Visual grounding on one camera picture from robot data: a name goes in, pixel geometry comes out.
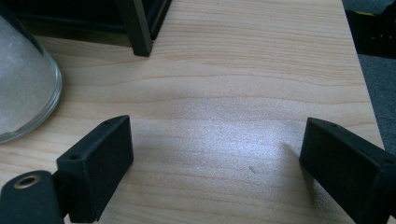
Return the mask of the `black metal shelf rack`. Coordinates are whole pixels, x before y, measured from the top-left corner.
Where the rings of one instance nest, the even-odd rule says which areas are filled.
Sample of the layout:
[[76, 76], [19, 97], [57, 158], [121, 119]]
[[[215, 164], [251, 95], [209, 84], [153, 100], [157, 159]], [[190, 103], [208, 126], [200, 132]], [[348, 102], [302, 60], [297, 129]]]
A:
[[148, 57], [172, 0], [0, 0], [31, 32], [84, 38], [126, 35], [136, 56]]

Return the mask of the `frosted jar with white lid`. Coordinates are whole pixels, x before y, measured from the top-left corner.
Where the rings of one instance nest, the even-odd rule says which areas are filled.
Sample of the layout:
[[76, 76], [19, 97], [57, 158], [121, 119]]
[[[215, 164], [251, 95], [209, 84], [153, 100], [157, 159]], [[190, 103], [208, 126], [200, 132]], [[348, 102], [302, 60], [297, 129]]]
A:
[[0, 144], [37, 128], [54, 110], [62, 75], [14, 17], [0, 15]]

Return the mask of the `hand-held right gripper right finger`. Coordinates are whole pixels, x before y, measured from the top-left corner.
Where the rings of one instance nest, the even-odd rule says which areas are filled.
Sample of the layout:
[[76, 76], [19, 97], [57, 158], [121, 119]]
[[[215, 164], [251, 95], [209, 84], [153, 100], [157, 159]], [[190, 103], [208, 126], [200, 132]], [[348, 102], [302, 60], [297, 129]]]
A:
[[356, 224], [396, 217], [396, 157], [327, 120], [309, 118], [300, 164]]

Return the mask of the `black base with yellow stripes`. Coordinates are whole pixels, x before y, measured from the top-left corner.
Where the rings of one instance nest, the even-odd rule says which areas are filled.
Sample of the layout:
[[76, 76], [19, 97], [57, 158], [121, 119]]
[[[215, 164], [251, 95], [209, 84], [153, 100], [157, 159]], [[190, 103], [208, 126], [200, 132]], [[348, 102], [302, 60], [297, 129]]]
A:
[[346, 17], [359, 54], [396, 59], [396, 0], [380, 14], [347, 10]]

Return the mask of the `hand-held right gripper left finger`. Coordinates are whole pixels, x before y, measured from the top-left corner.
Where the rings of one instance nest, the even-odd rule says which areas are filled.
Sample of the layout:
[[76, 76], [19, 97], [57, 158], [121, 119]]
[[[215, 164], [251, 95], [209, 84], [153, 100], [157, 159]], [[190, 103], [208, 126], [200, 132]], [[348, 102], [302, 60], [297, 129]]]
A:
[[100, 123], [57, 159], [63, 213], [76, 223], [99, 220], [133, 161], [130, 117]]

